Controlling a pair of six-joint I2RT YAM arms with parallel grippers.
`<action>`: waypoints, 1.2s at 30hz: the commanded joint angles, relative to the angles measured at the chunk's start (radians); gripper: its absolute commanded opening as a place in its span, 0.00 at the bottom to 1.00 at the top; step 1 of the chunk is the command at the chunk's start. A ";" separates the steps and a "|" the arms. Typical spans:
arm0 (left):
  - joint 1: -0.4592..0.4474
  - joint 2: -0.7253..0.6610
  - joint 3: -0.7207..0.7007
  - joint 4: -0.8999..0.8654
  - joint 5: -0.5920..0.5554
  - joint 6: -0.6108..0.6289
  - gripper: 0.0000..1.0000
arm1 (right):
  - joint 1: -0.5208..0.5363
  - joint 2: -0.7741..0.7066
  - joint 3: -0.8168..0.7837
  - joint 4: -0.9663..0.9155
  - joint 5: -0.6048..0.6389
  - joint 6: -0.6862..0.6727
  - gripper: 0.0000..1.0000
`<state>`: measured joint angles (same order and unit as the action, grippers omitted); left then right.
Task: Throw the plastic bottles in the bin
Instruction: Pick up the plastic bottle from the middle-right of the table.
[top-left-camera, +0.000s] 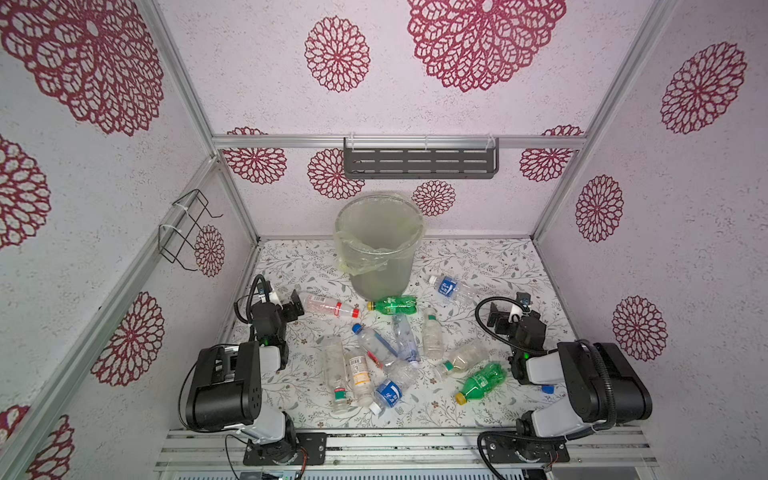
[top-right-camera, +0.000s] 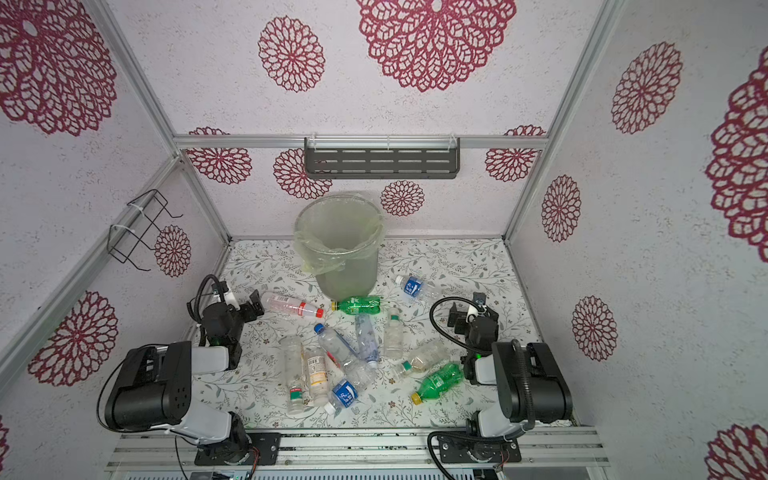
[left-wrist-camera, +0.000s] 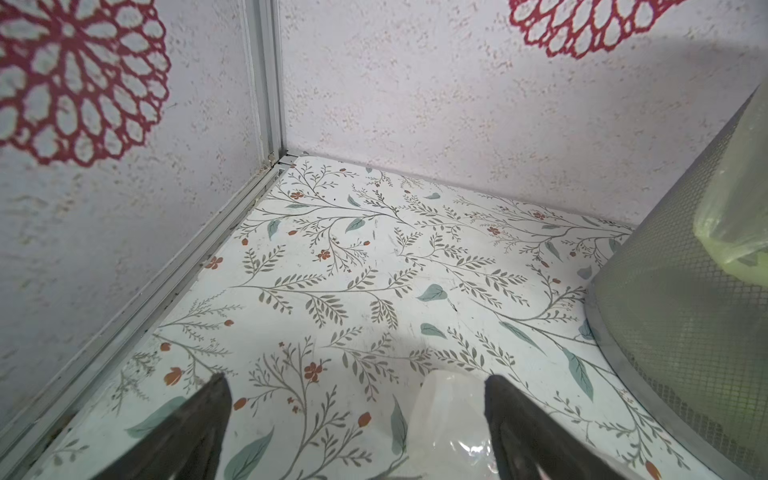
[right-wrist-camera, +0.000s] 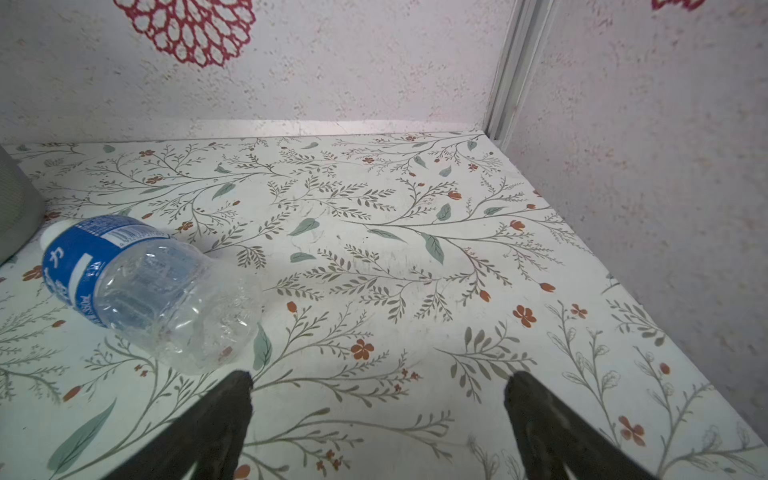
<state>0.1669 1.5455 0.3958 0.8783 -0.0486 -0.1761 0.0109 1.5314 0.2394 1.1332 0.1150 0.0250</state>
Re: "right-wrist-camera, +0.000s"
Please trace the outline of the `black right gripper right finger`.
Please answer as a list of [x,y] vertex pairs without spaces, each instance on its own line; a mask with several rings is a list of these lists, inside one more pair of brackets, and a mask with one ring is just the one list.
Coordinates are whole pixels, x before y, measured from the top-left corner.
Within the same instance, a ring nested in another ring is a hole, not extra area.
[[527,372],[509,378],[504,406],[530,479],[653,477]]

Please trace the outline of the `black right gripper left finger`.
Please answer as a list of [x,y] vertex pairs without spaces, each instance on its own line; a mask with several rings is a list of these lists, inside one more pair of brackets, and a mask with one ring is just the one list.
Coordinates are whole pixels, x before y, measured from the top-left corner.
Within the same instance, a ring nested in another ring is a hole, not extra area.
[[109,479],[232,479],[253,407],[252,378],[229,373]]

